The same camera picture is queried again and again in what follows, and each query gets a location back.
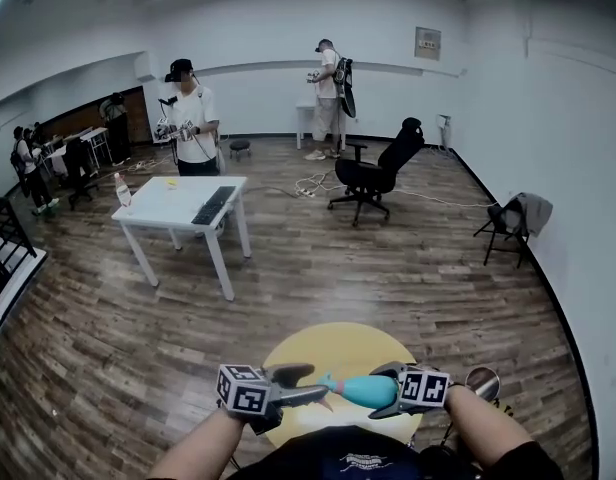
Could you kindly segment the white desk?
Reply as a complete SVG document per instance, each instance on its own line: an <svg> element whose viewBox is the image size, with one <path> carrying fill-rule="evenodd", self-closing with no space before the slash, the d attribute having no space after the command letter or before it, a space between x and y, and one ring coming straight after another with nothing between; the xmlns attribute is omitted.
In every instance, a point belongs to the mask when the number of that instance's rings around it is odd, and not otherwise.
<svg viewBox="0 0 616 480"><path fill-rule="evenodd" d="M108 145L109 130L106 127L99 127L83 134L80 139L89 147L90 157L97 169L100 168L100 159L108 158L112 160L112 155Z"/></svg>

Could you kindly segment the black stair railing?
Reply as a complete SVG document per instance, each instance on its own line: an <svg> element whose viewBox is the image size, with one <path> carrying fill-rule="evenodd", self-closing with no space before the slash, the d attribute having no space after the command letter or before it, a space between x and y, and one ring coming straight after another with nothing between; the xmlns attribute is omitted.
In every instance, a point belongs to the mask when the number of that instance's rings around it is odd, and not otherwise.
<svg viewBox="0 0 616 480"><path fill-rule="evenodd" d="M0 198L0 295L24 261L36 257L12 204Z"/></svg>

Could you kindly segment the person's dark t-shirt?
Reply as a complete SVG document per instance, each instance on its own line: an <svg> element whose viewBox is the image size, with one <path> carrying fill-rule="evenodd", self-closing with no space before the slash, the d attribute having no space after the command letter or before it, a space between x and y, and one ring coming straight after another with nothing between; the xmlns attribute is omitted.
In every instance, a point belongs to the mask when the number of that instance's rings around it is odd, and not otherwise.
<svg viewBox="0 0 616 480"><path fill-rule="evenodd" d="M335 426L293 438L226 480L564 480L564 476L534 441L479 471L447 447L416 452L383 434Z"/></svg>

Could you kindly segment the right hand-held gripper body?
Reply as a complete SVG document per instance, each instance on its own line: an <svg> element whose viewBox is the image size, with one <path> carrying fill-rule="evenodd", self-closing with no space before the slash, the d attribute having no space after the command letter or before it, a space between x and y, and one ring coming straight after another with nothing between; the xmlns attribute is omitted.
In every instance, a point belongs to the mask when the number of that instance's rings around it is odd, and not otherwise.
<svg viewBox="0 0 616 480"><path fill-rule="evenodd" d="M421 414L442 409L450 387L450 375L414 363L392 362L397 396L391 414Z"/></svg>

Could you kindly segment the black folding chair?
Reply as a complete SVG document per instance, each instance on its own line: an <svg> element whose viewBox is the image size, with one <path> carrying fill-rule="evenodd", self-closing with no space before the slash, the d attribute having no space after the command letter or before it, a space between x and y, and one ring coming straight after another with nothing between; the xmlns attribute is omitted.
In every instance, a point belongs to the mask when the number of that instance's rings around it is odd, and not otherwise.
<svg viewBox="0 0 616 480"><path fill-rule="evenodd" d="M530 237L521 203L517 200L511 200L504 206L495 203L487 208L487 214L488 221L473 234L474 237L481 233L490 234L483 265L486 266L491 253L497 251L516 254L516 268L519 269ZM497 236L502 236L505 242L514 239L518 243L518 248L516 250L497 248L494 244Z"/></svg>

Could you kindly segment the black keyboard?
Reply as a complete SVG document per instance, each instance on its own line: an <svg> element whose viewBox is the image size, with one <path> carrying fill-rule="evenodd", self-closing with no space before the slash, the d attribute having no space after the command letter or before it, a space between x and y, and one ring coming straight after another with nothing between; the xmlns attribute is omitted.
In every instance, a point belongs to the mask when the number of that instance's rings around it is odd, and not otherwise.
<svg viewBox="0 0 616 480"><path fill-rule="evenodd" d="M221 212L235 192L235 186L220 186L210 198L200 207L191 223L195 225L210 225Z"/></svg>

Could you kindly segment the metal cup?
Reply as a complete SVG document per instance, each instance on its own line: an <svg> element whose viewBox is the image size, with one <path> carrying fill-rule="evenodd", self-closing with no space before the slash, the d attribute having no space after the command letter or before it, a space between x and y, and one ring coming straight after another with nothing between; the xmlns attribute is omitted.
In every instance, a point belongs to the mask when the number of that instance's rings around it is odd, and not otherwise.
<svg viewBox="0 0 616 480"><path fill-rule="evenodd" d="M487 402L497 399L501 388L498 374L489 367L476 367L471 370L465 378L465 385Z"/></svg>

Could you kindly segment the grey jacket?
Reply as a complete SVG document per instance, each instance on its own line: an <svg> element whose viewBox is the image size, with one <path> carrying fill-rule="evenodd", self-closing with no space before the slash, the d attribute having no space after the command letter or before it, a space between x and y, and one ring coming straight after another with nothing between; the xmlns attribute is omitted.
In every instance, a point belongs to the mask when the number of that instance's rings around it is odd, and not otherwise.
<svg viewBox="0 0 616 480"><path fill-rule="evenodd" d="M538 236L548 223L553 204L543 197L527 192L515 195L506 205L505 223L509 231Z"/></svg>

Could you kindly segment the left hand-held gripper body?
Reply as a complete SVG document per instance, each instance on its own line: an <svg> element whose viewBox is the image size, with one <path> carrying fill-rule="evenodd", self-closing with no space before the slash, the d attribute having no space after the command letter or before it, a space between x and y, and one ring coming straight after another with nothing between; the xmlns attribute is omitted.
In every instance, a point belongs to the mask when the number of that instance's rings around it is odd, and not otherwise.
<svg viewBox="0 0 616 480"><path fill-rule="evenodd" d="M281 425L283 411L273 403L273 383L260 369L249 365L222 364L216 392L219 406L249 424L256 435Z"/></svg>

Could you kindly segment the white narrow table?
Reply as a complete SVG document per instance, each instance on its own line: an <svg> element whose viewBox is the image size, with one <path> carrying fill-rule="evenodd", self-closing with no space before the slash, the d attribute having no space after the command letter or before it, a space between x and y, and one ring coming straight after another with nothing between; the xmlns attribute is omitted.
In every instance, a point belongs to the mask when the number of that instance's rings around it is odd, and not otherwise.
<svg viewBox="0 0 616 480"><path fill-rule="evenodd" d="M307 138L309 128L312 124L312 117L314 114L315 104L312 100L299 101L296 104L296 149L301 150L303 141ZM340 110L338 114L339 118L339 132L340 138L338 140L339 149L346 150L346 130L345 125L347 123L347 115Z"/></svg>

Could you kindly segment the black office chair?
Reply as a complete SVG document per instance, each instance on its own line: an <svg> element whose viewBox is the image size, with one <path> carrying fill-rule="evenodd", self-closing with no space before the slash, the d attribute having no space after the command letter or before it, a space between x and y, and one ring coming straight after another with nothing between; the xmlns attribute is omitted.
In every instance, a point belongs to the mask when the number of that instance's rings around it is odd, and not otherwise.
<svg viewBox="0 0 616 480"><path fill-rule="evenodd" d="M382 197L396 187L397 174L425 145L422 123L414 117L406 118L392 143L382 152L376 163L361 160L361 150L367 146L353 143L354 159L337 159L335 174L345 186L343 197L331 199L327 209L335 204L356 202L357 208L352 226L357 227L364 204L370 205L384 213L384 219L390 218L390 211L381 203Z"/></svg>

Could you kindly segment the person's left forearm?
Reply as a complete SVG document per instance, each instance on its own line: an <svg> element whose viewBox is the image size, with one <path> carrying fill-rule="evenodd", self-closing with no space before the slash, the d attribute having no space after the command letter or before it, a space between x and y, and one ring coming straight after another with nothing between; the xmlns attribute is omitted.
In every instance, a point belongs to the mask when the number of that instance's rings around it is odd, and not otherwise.
<svg viewBox="0 0 616 480"><path fill-rule="evenodd" d="M244 426L224 408L215 410L157 461L146 480L218 480Z"/></svg>

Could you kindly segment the clear plastic water bottle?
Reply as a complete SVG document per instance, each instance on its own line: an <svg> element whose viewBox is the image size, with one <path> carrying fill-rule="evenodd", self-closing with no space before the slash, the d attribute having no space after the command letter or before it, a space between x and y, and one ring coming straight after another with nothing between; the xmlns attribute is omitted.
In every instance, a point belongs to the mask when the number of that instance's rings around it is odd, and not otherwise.
<svg viewBox="0 0 616 480"><path fill-rule="evenodd" d="M119 203L122 207L129 207L132 203L132 194L124 177L120 173L116 172L114 174L114 182Z"/></svg>

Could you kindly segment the wall electrical panel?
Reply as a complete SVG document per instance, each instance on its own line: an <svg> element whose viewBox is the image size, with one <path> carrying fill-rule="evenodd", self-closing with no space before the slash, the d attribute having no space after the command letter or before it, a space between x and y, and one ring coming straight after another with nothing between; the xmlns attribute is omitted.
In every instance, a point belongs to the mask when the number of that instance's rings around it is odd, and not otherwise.
<svg viewBox="0 0 616 480"><path fill-rule="evenodd" d="M415 32L414 56L433 61L440 60L441 32L439 30L417 27Z"/></svg>

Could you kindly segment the teal bottle with pink cap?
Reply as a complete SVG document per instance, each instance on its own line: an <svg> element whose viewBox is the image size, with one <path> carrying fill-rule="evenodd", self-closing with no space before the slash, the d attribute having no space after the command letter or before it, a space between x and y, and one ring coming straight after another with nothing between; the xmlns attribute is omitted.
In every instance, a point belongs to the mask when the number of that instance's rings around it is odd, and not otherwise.
<svg viewBox="0 0 616 480"><path fill-rule="evenodd" d="M369 409L390 406L398 394L398 383L391 377L366 375L345 379L337 385L338 393L349 402Z"/></svg>

